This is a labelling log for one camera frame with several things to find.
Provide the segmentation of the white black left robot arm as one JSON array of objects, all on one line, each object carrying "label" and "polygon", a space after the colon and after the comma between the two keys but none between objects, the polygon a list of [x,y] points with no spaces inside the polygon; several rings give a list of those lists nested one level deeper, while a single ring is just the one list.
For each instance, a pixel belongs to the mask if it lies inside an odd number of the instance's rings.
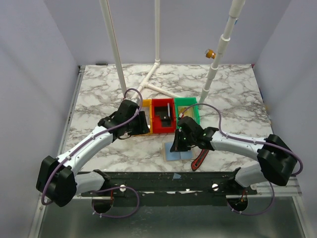
[{"label": "white black left robot arm", "polygon": [[56,158],[45,157],[36,183],[36,189],[42,193],[42,204],[55,203],[63,207],[75,195],[89,191],[99,196],[106,195],[110,184],[105,173],[94,170],[82,174],[80,170],[100,150],[123,135],[141,135],[150,131],[141,108],[133,101],[123,100],[117,111],[102,118],[76,146]]}]

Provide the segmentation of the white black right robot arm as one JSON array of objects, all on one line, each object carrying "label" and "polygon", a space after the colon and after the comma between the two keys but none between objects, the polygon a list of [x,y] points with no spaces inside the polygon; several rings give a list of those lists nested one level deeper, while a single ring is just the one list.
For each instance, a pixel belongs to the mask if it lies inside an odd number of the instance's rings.
[{"label": "white black right robot arm", "polygon": [[291,150],[279,136],[251,138],[225,133],[220,128],[202,128],[191,117],[178,121],[170,152],[186,152],[193,147],[207,151],[225,151],[251,158],[256,164],[237,168],[220,184],[226,194],[239,194],[252,184],[268,181],[286,186],[297,164]]}]

